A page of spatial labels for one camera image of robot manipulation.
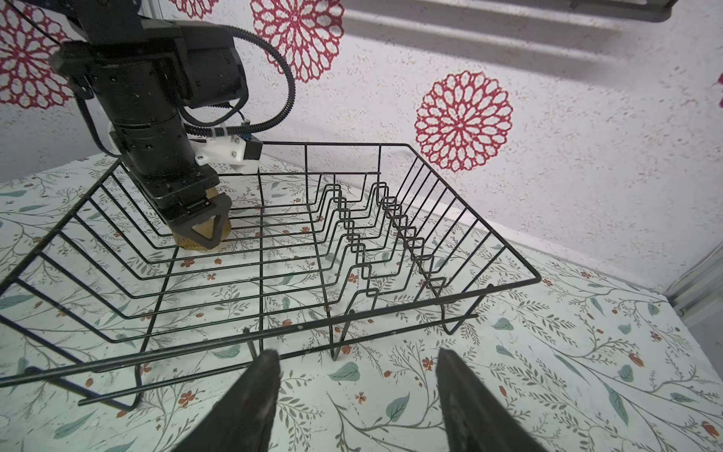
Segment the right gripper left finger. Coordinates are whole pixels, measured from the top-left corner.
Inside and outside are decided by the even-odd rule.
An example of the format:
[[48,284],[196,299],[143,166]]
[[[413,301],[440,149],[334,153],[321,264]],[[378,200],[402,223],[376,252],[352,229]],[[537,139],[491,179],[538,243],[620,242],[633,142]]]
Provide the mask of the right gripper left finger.
[[280,357],[263,351],[177,451],[267,451],[281,386]]

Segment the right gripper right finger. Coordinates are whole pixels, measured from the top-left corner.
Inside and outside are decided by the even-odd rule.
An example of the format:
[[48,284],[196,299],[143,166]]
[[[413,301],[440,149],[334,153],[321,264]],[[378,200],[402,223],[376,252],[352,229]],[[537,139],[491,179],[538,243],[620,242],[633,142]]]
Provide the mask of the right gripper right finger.
[[455,351],[439,350],[436,376],[451,452],[544,450]]

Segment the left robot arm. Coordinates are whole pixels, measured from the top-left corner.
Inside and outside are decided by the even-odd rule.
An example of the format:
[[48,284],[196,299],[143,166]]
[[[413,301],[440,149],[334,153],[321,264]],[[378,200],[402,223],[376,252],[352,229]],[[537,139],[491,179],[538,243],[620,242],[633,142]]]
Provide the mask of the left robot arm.
[[185,107],[249,96],[231,31],[206,22],[144,18],[139,1],[37,1],[64,15],[79,41],[50,58],[79,107],[95,98],[109,137],[161,220],[208,250],[222,241],[231,200],[209,189],[218,174],[197,158],[182,120]]

